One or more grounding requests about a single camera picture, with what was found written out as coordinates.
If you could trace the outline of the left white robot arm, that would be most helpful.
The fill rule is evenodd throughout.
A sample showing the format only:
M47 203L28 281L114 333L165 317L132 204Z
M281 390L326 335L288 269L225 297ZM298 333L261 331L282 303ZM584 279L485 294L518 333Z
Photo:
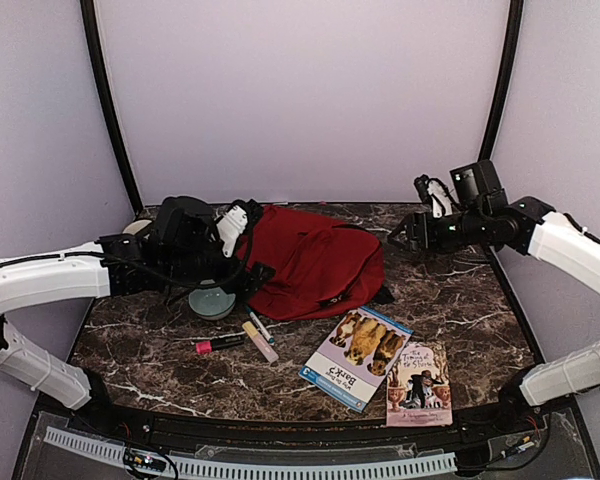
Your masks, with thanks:
M188 196L163 200L154 220L63 250L0 259L0 371L81 412L100 436L121 427L101 377L72 366L24 337L8 312L64 300L129 296L179 287L219 288L250 299L275 271L248 264L264 214L255 200L218 215Z

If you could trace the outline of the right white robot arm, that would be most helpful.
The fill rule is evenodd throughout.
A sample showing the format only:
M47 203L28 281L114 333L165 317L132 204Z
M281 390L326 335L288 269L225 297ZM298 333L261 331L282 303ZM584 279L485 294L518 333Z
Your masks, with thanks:
M534 197L491 214L478 205L450 215L410 213L388 241L416 254L451 253L474 244L507 246L556 267L600 295L600 239L572 216ZM491 410L490 424L510 434L527 420L529 407L594 388L600 389L600 340L516 374L501 389L502 403Z

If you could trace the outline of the pink Shakespeare book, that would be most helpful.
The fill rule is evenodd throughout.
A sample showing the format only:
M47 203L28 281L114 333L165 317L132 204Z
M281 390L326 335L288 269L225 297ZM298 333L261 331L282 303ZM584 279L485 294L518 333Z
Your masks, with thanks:
M453 423L448 361L442 343L409 342L387 380L387 427Z

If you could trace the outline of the red student backpack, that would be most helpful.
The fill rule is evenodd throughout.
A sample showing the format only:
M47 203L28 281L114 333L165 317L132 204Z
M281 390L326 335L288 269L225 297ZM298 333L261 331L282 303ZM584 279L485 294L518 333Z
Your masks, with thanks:
M379 238L324 215L266 206L247 267L257 263L275 274L246 305L275 321L323 319L395 301L385 285Z

